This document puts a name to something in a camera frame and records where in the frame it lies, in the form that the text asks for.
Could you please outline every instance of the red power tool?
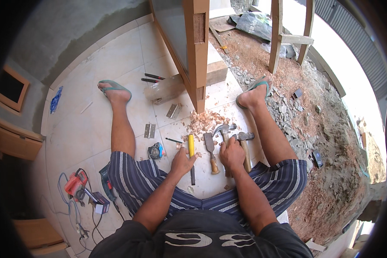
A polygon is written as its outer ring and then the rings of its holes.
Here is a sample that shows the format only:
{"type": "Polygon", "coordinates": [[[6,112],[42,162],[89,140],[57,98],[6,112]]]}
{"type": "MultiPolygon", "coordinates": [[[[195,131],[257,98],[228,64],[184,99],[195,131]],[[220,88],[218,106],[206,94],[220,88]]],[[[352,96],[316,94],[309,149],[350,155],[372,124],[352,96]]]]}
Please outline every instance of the red power tool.
{"type": "Polygon", "coordinates": [[[82,207],[84,207],[84,202],[82,200],[86,194],[84,189],[87,182],[88,175],[83,168],[79,168],[75,173],[70,175],[69,180],[64,186],[68,198],[79,202],[82,207]]]}

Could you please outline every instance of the tape measure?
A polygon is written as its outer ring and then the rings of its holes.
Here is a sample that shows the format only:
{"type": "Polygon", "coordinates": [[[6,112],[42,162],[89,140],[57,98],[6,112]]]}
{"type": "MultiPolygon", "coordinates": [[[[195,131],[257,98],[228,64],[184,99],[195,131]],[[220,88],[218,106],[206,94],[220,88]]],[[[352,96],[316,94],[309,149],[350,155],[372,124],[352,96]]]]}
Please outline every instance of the tape measure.
{"type": "Polygon", "coordinates": [[[160,142],[156,142],[155,145],[148,148],[148,155],[151,159],[160,159],[165,154],[160,142]]]}

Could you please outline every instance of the hammer head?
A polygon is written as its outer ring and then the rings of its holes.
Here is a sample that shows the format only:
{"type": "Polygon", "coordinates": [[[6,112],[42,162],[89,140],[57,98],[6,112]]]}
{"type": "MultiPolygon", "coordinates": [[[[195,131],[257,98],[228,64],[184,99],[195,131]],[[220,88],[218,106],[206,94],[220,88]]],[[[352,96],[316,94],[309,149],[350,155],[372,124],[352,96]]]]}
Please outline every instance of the hammer head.
{"type": "Polygon", "coordinates": [[[238,141],[248,141],[253,140],[255,138],[255,134],[253,132],[239,132],[236,134],[238,141]]]}
{"type": "Polygon", "coordinates": [[[231,125],[229,124],[220,125],[215,128],[214,133],[212,134],[212,137],[214,137],[219,131],[221,131],[221,133],[228,133],[229,130],[234,130],[236,128],[237,128],[237,124],[234,124],[234,123],[232,123],[231,125]]]}

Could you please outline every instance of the black t-shirt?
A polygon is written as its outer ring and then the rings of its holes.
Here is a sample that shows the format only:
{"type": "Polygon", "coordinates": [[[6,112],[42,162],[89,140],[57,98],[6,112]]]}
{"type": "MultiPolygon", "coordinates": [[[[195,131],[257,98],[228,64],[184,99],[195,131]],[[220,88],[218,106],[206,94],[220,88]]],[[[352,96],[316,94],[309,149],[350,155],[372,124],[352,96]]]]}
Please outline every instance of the black t-shirt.
{"type": "Polygon", "coordinates": [[[89,257],[313,257],[288,223],[271,223],[251,237],[228,214],[186,210],[163,222],[152,235],[127,220],[95,246],[89,257]]]}

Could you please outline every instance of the yellow-handled chisel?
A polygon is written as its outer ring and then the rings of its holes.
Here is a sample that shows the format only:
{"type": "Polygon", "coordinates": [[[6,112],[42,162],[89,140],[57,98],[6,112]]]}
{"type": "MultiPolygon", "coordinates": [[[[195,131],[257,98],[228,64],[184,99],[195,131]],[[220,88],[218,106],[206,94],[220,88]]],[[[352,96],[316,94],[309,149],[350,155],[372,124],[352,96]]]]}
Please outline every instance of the yellow-handled chisel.
{"type": "MultiPolygon", "coordinates": [[[[194,136],[188,135],[189,157],[195,155],[194,136]]],[[[191,168],[191,185],[195,185],[195,166],[191,168]]]]}

